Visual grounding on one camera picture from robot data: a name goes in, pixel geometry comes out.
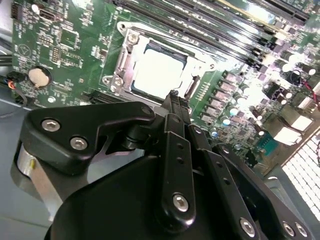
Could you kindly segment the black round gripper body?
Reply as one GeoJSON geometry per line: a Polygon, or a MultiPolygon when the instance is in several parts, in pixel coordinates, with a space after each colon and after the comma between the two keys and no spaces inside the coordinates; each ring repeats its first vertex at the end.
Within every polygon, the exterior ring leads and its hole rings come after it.
{"type": "Polygon", "coordinates": [[[194,172],[196,216],[181,233],[168,232],[157,220],[160,159],[139,159],[74,192],[61,205],[47,240],[242,240],[244,217],[234,228],[214,186],[194,172]]]}

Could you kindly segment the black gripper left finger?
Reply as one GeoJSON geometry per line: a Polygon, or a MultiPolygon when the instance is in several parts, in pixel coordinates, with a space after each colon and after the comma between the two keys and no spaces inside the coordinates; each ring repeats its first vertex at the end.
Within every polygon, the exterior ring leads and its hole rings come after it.
{"type": "Polygon", "coordinates": [[[51,222],[76,191],[141,157],[158,157],[155,217],[163,227],[191,226],[195,190],[181,99],[170,93],[156,109],[127,101],[28,113],[16,165],[41,197],[51,222]]]}

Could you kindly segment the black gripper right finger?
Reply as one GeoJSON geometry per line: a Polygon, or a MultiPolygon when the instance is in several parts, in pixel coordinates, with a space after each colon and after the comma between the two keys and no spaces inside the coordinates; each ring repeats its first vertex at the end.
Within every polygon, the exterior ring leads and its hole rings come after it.
{"type": "Polygon", "coordinates": [[[224,144],[212,147],[205,133],[191,124],[189,103],[180,100],[193,160],[214,198],[207,201],[223,240],[311,240],[312,233],[294,212],[224,144]]]}

